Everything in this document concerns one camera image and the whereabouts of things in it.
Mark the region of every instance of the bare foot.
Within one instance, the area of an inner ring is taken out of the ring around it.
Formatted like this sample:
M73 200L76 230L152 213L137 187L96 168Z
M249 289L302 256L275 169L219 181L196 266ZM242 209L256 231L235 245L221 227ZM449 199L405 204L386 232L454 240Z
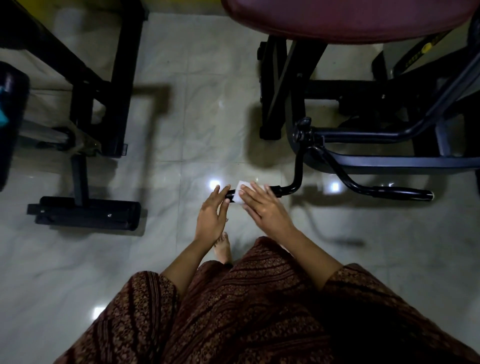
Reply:
M228 234L223 232L213 246L216 258L220 263L232 263L232 252L230 251L230 241L228 241Z

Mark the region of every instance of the striped patterned fabric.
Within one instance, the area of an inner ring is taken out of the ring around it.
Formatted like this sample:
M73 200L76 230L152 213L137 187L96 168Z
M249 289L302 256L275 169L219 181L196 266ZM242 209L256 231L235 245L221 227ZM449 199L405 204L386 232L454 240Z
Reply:
M262 237L232 268L201 265L183 302L133 275L56 363L480 363L359 265L321 292Z

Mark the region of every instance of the yellow sticker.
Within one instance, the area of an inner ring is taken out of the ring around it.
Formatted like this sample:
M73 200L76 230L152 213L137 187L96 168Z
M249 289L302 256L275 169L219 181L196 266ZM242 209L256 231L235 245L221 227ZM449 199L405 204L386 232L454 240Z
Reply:
M431 43L427 43L423 46L423 48L421 49L421 52L423 54L427 53L429 50L431 50L433 48L433 45Z

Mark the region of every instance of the person's left hand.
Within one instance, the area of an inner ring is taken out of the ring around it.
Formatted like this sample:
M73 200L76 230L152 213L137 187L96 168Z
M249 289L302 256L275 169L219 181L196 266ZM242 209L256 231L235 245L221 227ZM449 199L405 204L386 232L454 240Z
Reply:
M205 244L208 249L215 244L225 228L227 210L230 204L230 200L226 199L225 196L229 189L230 185L227 185L220 191L220 186L217 185L198 214L195 241ZM220 213L217 214L219 205L221 205Z

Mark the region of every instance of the hand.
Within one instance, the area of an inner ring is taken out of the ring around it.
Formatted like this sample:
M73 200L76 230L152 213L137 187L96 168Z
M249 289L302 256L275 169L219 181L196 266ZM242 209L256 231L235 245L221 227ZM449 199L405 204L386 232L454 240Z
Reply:
M225 196L229 189L230 185L227 185L220 191L220 186L217 185L198 214L195 241L205 244L208 249L215 244L225 228L230 204L230 200L225 199Z
M245 202L243 208L257 226L277 242L280 242L281 238L286 238L295 233L297 229L272 189L265 185L264 191L253 181L251 185L253 189L242 185L239 195Z

